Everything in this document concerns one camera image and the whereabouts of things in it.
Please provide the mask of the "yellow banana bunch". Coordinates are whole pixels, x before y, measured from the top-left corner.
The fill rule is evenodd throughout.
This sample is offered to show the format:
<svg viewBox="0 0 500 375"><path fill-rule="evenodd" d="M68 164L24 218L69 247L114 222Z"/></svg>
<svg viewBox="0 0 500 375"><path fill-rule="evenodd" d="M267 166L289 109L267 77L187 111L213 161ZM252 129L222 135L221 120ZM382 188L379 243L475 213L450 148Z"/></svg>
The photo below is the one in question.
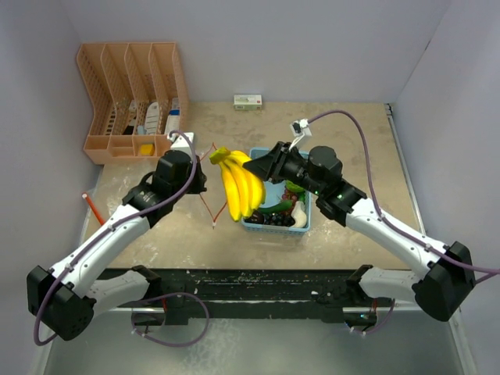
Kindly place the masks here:
<svg viewBox="0 0 500 375"><path fill-rule="evenodd" d="M264 183L243 165L251 158L242 151L218 148L209 161L220 167L223 187L231 219L249 218L266 199Z"/></svg>

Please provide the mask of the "green cucumber toy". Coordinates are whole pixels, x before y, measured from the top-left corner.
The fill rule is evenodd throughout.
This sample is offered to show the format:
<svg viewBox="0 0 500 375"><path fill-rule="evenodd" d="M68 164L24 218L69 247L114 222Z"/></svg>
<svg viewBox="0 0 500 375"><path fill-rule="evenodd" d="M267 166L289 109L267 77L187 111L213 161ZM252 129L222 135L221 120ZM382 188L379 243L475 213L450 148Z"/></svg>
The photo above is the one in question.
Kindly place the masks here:
<svg viewBox="0 0 500 375"><path fill-rule="evenodd" d="M287 199L280 201L276 205L272 205L269 207L259 207L258 211L261 212L262 214L282 213L291 209L292 206L293 206L293 201Z"/></svg>

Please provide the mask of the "clear zip bag orange zipper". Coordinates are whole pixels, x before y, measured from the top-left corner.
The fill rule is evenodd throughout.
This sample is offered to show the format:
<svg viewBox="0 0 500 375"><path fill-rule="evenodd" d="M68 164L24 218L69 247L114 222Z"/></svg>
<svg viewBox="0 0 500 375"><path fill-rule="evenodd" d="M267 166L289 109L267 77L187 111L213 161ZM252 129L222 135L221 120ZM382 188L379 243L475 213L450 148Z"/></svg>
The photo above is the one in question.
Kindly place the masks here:
<svg viewBox="0 0 500 375"><path fill-rule="evenodd" d="M195 219L202 230L219 230L231 222L225 191L220 176L220 168L209 161L209 156L216 150L216 143L209 142L200 149L200 166L206 175L206 191L195 199Z"/></svg>

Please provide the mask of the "white garlic toy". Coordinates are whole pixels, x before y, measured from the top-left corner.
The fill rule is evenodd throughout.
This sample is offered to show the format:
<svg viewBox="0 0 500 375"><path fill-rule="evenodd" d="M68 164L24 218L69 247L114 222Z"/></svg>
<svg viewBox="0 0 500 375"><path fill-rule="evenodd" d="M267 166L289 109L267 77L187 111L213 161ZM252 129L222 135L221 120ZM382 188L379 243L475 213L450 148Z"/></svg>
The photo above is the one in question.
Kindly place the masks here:
<svg viewBox="0 0 500 375"><path fill-rule="evenodd" d="M291 211L291 218L294 220L294 224L291 228L303 228L308 223L308 216L305 211L305 203L302 201L296 201L295 206Z"/></svg>

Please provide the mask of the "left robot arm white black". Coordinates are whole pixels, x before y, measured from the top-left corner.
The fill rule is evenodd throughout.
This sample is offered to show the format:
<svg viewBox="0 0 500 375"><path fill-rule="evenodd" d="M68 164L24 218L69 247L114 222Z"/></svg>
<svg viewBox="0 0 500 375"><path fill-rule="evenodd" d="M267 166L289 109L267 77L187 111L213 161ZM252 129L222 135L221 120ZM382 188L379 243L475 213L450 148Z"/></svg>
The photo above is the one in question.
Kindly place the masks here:
<svg viewBox="0 0 500 375"><path fill-rule="evenodd" d="M70 341L100 313L128 302L152 306L163 299L160 276L144 266L108 280L100 276L126 247L169 215L184 195L205 191L205 182L200 158L193 151L169 150L79 248L48 269L34 267L27 275L34 343Z"/></svg>

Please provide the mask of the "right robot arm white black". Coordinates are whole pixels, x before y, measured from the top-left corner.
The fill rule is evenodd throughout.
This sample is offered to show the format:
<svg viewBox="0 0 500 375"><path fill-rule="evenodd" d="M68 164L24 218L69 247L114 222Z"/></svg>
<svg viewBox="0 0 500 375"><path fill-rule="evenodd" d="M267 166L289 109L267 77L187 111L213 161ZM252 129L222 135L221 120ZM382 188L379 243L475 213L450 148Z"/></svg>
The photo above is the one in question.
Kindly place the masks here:
<svg viewBox="0 0 500 375"><path fill-rule="evenodd" d="M396 220L342 176L342 163L327 146L307 157L278 142L244 168L273 184L289 180L313 193L316 206L329 220L363 234L407 265L407 270L360 266L347 280L348 299L366 305L373 298L417 304L428 316L446 322L474 289L470 250L434 240Z"/></svg>

